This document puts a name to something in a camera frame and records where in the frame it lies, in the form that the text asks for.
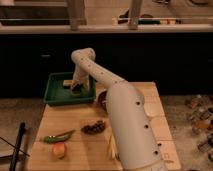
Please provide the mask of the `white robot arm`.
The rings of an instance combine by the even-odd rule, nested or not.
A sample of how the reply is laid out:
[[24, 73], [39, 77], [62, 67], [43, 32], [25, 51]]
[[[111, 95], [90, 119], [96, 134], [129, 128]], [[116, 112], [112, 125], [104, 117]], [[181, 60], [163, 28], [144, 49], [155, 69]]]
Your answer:
[[130, 82], [95, 62], [92, 48], [75, 50], [72, 87], [88, 75], [107, 89], [106, 109], [124, 171], [168, 171], [149, 118], [144, 96]]

